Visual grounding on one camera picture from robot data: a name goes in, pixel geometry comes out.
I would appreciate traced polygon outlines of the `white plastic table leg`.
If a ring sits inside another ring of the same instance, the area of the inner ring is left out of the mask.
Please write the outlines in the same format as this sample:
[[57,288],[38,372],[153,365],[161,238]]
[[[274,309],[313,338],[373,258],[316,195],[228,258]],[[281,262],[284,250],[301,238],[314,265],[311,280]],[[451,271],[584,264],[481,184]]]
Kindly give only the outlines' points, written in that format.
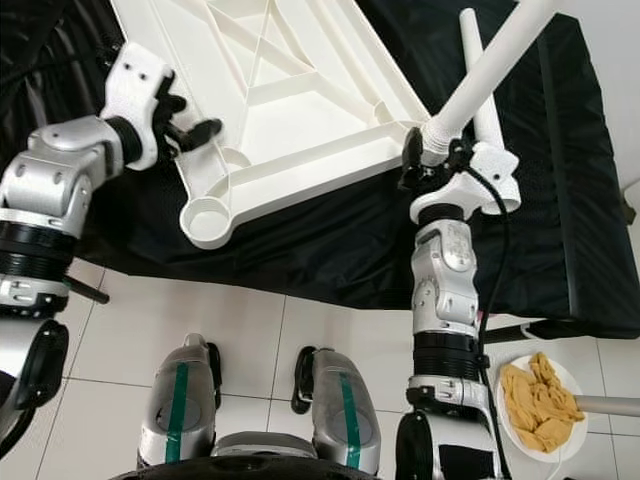
[[520,0],[439,113],[421,127],[421,164],[438,166],[462,129],[556,14],[559,0]]
[[[471,73],[484,52],[483,37],[477,27],[474,9],[466,8],[460,13],[460,32],[467,72]],[[474,128],[477,142],[499,148],[499,150],[506,150],[506,143],[504,143],[502,131],[500,131],[500,120],[493,99],[493,91],[490,91],[483,104],[476,110],[474,118],[472,118],[472,128]]]

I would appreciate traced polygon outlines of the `silver left robot leg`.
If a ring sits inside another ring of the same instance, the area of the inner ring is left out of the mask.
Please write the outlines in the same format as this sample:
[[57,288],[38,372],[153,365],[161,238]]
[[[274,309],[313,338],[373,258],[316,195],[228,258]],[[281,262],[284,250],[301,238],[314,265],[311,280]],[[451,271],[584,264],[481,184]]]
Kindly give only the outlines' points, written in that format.
[[141,468],[209,457],[221,403],[219,348],[198,333],[165,357],[141,425]]

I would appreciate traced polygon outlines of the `grey metal tube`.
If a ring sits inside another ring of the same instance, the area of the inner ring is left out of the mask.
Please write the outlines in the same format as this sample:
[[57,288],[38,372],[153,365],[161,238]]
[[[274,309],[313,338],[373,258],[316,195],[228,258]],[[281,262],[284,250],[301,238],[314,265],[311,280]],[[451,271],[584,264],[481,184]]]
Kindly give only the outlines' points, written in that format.
[[640,398],[576,396],[575,401],[582,412],[640,419]]

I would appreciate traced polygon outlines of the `black metal frame bar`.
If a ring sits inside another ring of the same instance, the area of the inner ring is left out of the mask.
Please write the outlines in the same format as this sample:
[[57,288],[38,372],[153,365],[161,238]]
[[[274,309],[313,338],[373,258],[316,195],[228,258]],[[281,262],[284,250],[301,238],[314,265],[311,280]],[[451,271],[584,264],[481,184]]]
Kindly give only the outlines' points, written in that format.
[[520,323],[502,328],[485,330],[481,343],[497,344],[515,340],[557,340],[564,338],[591,337],[596,339],[634,340],[640,338],[640,328],[613,328],[613,326],[585,321],[558,319],[522,319]]
[[73,278],[73,276],[65,276],[64,283],[67,284],[70,292],[79,294],[79,296],[87,298],[88,301],[96,303],[96,305],[108,305],[111,300],[109,294],[99,291],[96,287],[81,282],[81,280]]

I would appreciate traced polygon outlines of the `white plate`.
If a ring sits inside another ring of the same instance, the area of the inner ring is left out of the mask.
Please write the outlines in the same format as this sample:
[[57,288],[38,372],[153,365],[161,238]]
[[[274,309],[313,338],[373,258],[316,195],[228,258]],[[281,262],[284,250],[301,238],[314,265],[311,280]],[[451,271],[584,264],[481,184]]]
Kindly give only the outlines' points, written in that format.
[[[518,365],[524,365],[525,362],[529,361],[530,356],[531,355],[525,355],[524,357],[517,357],[515,358],[515,360],[509,361],[508,364],[512,364],[512,362],[516,362],[516,364]],[[579,383],[577,383],[577,380],[573,378],[571,372],[568,371],[567,367],[564,367],[561,364],[558,364],[558,362],[554,361],[553,358],[550,358],[550,360],[552,360],[554,364],[556,364],[556,366],[558,367],[559,378],[562,379],[564,387],[571,390],[571,392],[573,393],[573,398],[575,398],[576,396],[579,396],[579,394],[582,393],[582,388],[580,387]],[[506,408],[504,408],[502,404],[500,404],[503,401],[502,387],[500,387],[500,367],[498,369],[497,387],[495,387],[495,397],[497,397],[497,403],[495,403],[495,406],[497,406],[497,415],[500,421],[500,428],[502,428],[502,431],[504,434],[508,435],[509,438],[511,438],[513,442],[515,442],[517,451],[525,453],[526,456],[532,458],[532,460],[543,462],[543,463],[564,462],[564,461],[567,461],[568,458],[575,456],[575,454],[580,451],[582,444],[585,443],[586,434],[588,434],[588,431],[589,431],[588,416],[586,416],[586,419],[580,422],[580,424],[576,426],[576,429],[573,429],[570,442],[568,442],[566,445],[563,445],[563,447],[559,449],[559,451],[557,451],[556,453],[543,454],[536,451],[532,451],[532,449],[530,448],[524,447],[524,445],[521,445],[520,442],[518,442],[518,439],[515,436],[515,431],[513,431],[511,426],[507,424]]]

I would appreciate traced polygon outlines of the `white plastic table top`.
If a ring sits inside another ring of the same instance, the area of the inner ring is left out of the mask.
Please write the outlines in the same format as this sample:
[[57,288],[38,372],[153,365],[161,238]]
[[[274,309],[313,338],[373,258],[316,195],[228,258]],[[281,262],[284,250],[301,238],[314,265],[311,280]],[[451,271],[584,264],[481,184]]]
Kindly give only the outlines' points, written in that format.
[[428,119],[356,0],[111,0],[125,40],[173,68],[180,127],[219,119],[180,155],[178,225],[216,250],[246,221],[398,164]]

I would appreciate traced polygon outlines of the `silver robot leg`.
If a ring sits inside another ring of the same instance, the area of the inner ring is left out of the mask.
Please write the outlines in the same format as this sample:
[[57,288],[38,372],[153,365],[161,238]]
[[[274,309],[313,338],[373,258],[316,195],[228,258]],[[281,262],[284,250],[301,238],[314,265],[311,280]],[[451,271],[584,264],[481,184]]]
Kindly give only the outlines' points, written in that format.
[[291,408],[311,416],[317,456],[378,474],[381,431],[355,362],[332,348],[306,346],[294,364],[293,379]]
[[219,348],[198,333],[165,357],[141,425],[141,468],[209,457],[221,403]]

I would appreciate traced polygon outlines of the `silver right robot leg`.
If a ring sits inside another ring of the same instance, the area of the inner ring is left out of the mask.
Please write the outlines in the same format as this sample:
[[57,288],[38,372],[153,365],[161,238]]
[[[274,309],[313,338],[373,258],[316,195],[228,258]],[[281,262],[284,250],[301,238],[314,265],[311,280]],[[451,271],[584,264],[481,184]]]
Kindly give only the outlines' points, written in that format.
[[332,348],[306,346],[294,364],[293,379],[291,408],[311,416],[317,456],[378,474],[381,431],[355,362]]

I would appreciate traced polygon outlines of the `black robot torso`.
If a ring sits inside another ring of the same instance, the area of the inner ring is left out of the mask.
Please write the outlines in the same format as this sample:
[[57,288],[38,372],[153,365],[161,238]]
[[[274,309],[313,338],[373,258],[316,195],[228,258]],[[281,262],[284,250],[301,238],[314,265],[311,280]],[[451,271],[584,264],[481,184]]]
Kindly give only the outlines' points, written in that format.
[[316,457],[297,436],[250,431],[246,442],[221,445],[207,457],[164,463],[110,480],[381,480],[357,468]]

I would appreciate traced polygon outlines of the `black cloth table cover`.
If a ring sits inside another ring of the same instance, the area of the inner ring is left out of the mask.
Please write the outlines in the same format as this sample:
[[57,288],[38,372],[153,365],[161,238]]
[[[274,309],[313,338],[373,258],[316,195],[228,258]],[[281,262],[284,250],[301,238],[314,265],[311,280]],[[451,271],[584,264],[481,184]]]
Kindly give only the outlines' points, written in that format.
[[[439,108],[463,74],[458,15],[492,37],[512,0],[356,0],[413,90]],[[109,0],[1,0],[1,151],[29,132],[96,113],[123,41]],[[628,238],[602,87],[580,20],[559,14],[495,92],[518,157],[522,204],[472,225],[477,287],[494,310],[527,319],[640,328],[640,275]],[[218,250],[178,227],[186,192],[163,164],[93,196],[81,259],[119,273],[239,285],[330,305],[406,310],[415,225],[398,172],[361,180],[236,228]]]

